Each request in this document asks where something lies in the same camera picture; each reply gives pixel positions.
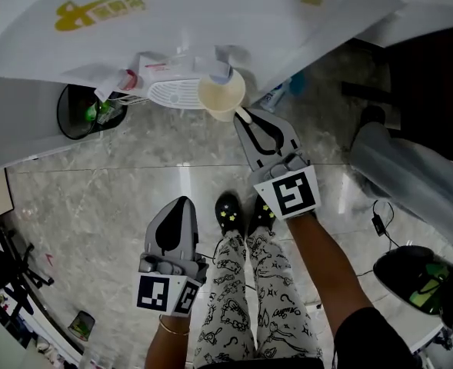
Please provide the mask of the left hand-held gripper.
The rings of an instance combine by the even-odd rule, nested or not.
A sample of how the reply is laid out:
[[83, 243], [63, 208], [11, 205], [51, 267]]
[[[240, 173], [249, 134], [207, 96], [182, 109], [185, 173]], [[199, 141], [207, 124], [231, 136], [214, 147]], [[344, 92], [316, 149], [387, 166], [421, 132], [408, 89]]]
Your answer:
[[153, 218], [135, 276], [135, 307], [172, 317], [187, 317], [207, 280], [208, 263], [195, 255], [195, 206], [181, 196]]

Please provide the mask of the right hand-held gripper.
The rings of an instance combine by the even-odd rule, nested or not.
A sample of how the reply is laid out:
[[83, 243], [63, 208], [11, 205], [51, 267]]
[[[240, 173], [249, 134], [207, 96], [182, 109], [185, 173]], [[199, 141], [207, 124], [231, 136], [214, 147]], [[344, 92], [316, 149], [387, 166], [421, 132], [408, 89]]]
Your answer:
[[265, 110], [249, 109], [248, 113], [250, 125], [238, 114], [233, 122], [254, 171], [250, 178], [254, 189], [279, 220], [319, 208], [321, 196], [315, 168], [300, 151], [267, 165], [274, 156], [282, 157], [299, 148], [299, 138], [292, 125]]

